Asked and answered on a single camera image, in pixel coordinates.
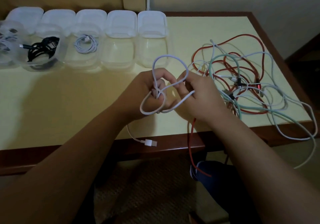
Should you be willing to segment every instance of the wooden table edge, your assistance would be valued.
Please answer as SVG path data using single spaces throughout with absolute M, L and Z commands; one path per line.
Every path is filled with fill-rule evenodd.
M 267 50 L 273 56 L 275 62 L 280 68 L 286 80 L 289 82 L 293 91 L 299 100 L 311 105 L 313 104 L 298 81 L 294 78 L 293 74 L 285 64 L 284 60 L 272 44 L 271 40 L 262 29 L 257 19 L 251 12 L 165 12 L 166 16 L 246 16 L 251 22 L 252 26 L 262 39 Z M 314 130 L 311 121 L 303 122 L 309 131 Z M 305 132 L 298 129 L 295 124 L 283 124 L 279 126 L 285 133 L 295 138 L 306 137 Z M 282 137 L 273 125 L 260 126 L 251 128 L 260 138 L 262 138 L 270 146 L 285 145 L 295 141 Z M 142 158 L 164 157 L 176 155 L 180 153 L 187 153 L 187 138 L 189 134 L 177 134 L 168 136 L 149 137 L 158 142 L 166 142 L 166 144 L 158 144 L 157 147 L 144 146 L 141 143 L 134 142 L 132 139 L 115 140 L 112 148 L 110 149 L 109 156 L 112 156 L 115 161 L 126 161 Z M 0 151 L 0 176 L 22 174 L 30 170 L 36 164 L 45 159 L 48 155 L 58 149 L 60 145 L 53 146 L 40 146 L 30 148 L 20 148 L 11 150 Z M 192 152 L 201 150 L 219 151 L 223 150 L 223 145 L 219 139 L 211 132 L 195 133 L 191 143 Z

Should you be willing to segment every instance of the plastic container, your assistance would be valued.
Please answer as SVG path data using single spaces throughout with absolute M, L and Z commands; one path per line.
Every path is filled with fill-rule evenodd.
M 173 44 L 167 27 L 167 18 L 163 12 L 142 11 L 138 14 L 138 62 L 146 68 L 158 56 L 173 54 Z M 166 67 L 170 57 L 157 61 L 155 68 Z
M 106 28 L 107 13 L 99 9 L 84 9 L 78 11 L 75 17 L 76 24 L 94 24 L 101 32 Z
M 83 34 L 93 36 L 98 42 L 97 50 L 95 52 L 81 54 L 76 50 L 74 43 L 78 37 Z M 71 28 L 70 36 L 66 38 L 65 53 L 58 55 L 59 60 L 74 69 L 94 69 L 99 65 L 98 54 L 103 38 L 104 34 L 98 26 L 94 24 L 75 24 Z M 88 48 L 90 47 L 90 44 L 84 43 L 82 44 L 82 47 Z
M 23 25 L 15 21 L 0 21 L 0 69 L 18 67 L 27 57 L 19 44 L 29 43 Z
M 99 60 L 112 71 L 129 71 L 137 61 L 137 15 L 133 11 L 111 11 L 106 20 L 107 37 Z
M 34 34 L 43 15 L 43 9 L 38 7 L 15 8 L 6 17 L 6 21 L 16 21 L 23 25 L 28 34 Z
M 48 71 L 48 70 L 58 70 L 63 64 L 59 60 L 59 56 L 63 57 L 66 54 L 66 38 L 62 32 L 61 27 L 53 24 L 40 24 L 41 33 L 34 34 L 30 37 L 31 42 L 28 45 L 32 45 L 37 42 L 41 42 L 44 38 L 57 37 L 59 42 L 54 53 L 54 56 L 49 58 L 48 55 L 44 54 L 38 56 L 33 61 L 28 61 L 26 59 L 21 63 L 22 67 L 28 71 Z
M 42 19 L 37 26 L 35 32 L 37 34 L 42 34 L 46 32 L 46 28 L 50 26 L 50 24 L 59 26 L 62 28 L 64 36 L 69 36 L 71 33 L 70 28 L 76 22 L 76 13 L 72 10 L 68 9 L 54 9 L 45 12 L 42 16 Z

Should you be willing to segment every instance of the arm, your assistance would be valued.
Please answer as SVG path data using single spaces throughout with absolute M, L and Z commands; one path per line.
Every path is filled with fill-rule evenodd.
M 210 77 L 192 72 L 177 90 L 223 142 L 264 223 L 318 223 L 320 194 L 227 108 Z
M 158 87 L 165 78 L 176 82 L 166 69 L 155 70 Z M 153 88 L 152 72 L 142 72 L 120 97 L 58 150 L 0 192 L 1 223 L 71 223 L 115 137 L 144 115 L 140 103 Z M 150 96 L 144 110 L 161 106 L 163 97 Z

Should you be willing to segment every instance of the hand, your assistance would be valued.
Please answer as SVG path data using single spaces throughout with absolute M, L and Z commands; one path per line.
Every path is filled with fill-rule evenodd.
M 176 78 L 165 68 L 155 69 L 154 73 L 159 89 L 163 89 L 166 86 L 166 83 L 162 78 L 169 81 L 171 84 L 177 82 Z M 154 89 L 152 71 L 140 72 L 113 103 L 112 107 L 123 114 L 126 123 L 141 119 L 145 117 L 145 115 L 140 112 L 140 104 L 150 91 L 152 91 L 152 95 L 149 96 L 143 106 L 145 112 L 152 112 L 158 109 L 162 105 L 164 97 L 160 94 L 159 98 L 155 99 L 157 93 Z M 171 108 L 171 105 L 174 103 L 175 102 L 166 101 L 162 110 Z
M 186 76 L 184 71 L 177 80 L 181 80 Z M 184 98 L 189 92 L 194 90 L 184 104 L 186 105 L 189 113 L 206 123 L 219 117 L 221 114 L 228 112 L 220 93 L 210 77 L 199 76 L 189 71 L 185 84 L 179 83 L 176 87 L 179 96 Z

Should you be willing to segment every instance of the forearm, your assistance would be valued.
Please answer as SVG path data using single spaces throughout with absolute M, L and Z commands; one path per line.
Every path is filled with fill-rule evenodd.
M 1 219 L 5 223 L 70 223 L 124 125 L 113 109 L 95 117 L 0 194 Z
M 319 192 L 241 120 L 224 113 L 211 121 L 265 223 L 318 221 Z

